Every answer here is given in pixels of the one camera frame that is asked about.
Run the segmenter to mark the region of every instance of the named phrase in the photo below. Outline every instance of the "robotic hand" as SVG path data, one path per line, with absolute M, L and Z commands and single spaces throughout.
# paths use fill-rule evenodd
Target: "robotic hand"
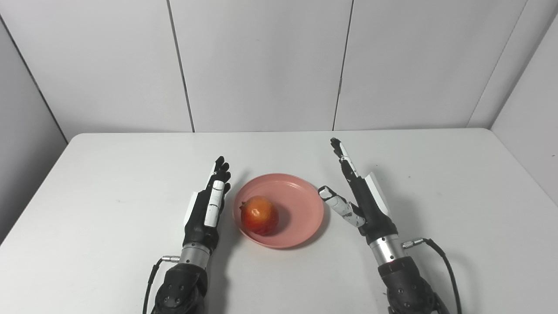
M 338 139 L 332 138 L 331 145 L 339 157 L 341 170 L 358 206 L 347 202 L 327 186 L 321 187 L 318 193 L 326 204 L 351 225 L 357 227 L 360 234 L 366 238 L 378 263 L 379 274 L 387 286 L 389 314 L 430 314 L 433 311 L 449 314 L 440 297 L 420 276 L 413 259 L 403 252 L 404 248 L 431 240 L 417 239 L 402 245 L 397 228 L 388 216 L 389 210 L 374 174 L 370 173 L 364 178 L 359 176 L 343 144 Z
M 186 211 L 180 257 L 164 256 L 161 259 L 178 265 L 166 272 L 165 281 L 155 296 L 152 314 L 204 313 L 204 297 L 208 290 L 205 267 L 219 242 L 217 224 L 223 210 L 225 194 L 230 190 L 230 183 L 227 183 L 230 179 L 228 170 L 229 164 L 222 156 L 219 157 L 205 189 L 192 195 Z

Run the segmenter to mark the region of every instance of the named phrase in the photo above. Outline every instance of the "silver cylindrical connector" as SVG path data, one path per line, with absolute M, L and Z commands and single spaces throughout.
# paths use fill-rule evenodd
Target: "silver cylindrical connector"
M 209 249 L 204 245 L 191 242 L 182 248 L 179 263 L 193 264 L 205 269 L 210 256 Z
M 424 243 L 424 238 L 418 237 L 416 239 L 412 239 L 412 240 L 403 242 L 403 244 L 401 246 L 406 250 L 406 249 L 410 249 L 413 246 L 417 246 L 417 245 L 422 244 L 422 243 Z
M 370 248 L 372 249 L 372 253 L 374 253 L 378 266 L 407 256 L 405 252 L 403 252 L 403 247 L 401 246 L 398 235 L 381 237 L 370 243 Z

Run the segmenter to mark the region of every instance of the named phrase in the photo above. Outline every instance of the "white wall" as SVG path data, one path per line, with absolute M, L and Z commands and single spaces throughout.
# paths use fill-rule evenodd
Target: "white wall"
M 492 130 L 558 204 L 558 20 L 550 26 Z
M 479 99 L 494 68 L 501 56 L 521 66 L 533 48 L 529 36 L 508 39 L 537 38 L 556 3 L 355 0 L 335 129 L 465 127 L 472 116 L 489 127 L 501 102 Z M 498 80 L 519 71 L 500 69 Z
M 0 23 L 0 242 L 65 146 Z
M 337 130 L 489 127 L 558 0 L 352 4 L 0 0 L 0 12 L 71 138 L 334 120 Z
M 191 131 L 165 0 L 0 0 L 66 137 Z
M 196 131 L 331 130 L 351 0 L 171 0 Z

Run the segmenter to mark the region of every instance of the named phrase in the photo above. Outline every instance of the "robotic finger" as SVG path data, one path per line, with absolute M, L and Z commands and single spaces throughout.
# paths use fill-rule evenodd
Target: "robotic finger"
M 357 228 L 364 225 L 365 220 L 360 209 L 351 202 L 347 202 L 345 198 L 337 195 L 332 189 L 324 185 L 318 190 L 318 194 L 332 210 L 340 214 L 351 225 Z

